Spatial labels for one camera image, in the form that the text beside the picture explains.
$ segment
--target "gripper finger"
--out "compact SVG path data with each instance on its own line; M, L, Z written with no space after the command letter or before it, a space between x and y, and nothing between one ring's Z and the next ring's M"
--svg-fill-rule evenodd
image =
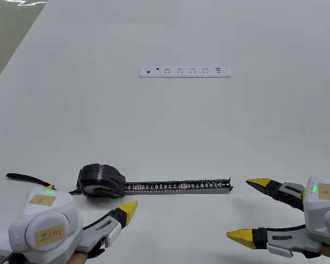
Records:
M246 182L274 200L288 204L301 211L304 210L305 188L301 184L279 183L269 178L248 179Z
M319 257L321 242L312 240L305 225L290 228L240 229L227 233L227 237L251 249L267 249L270 253L292 257L292 251L306 258Z

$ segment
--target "black wrist strap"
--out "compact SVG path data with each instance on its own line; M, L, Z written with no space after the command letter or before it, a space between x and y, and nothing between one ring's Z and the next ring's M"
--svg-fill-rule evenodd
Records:
M46 181L39 180L38 178L28 176L28 175L18 174L18 173L8 173L8 174L6 174L6 177L10 178L10 179L14 179L14 180L22 180L24 182L38 183L45 187L48 187L49 185L51 185L50 183L47 183Z

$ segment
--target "electrical outlet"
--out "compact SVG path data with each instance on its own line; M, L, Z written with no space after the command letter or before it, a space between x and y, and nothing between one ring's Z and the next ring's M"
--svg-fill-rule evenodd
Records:
M139 77L231 77L232 71L227 66L141 66Z

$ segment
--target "white power strip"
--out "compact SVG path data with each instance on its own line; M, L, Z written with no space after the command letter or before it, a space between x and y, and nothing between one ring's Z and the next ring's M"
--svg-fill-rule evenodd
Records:
M226 66L141 66L139 77L231 77Z

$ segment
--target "tape measure strap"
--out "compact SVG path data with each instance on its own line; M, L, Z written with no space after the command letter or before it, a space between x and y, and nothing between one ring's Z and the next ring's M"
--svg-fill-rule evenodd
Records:
M171 193L182 191L232 190L230 179L126 182L125 194Z

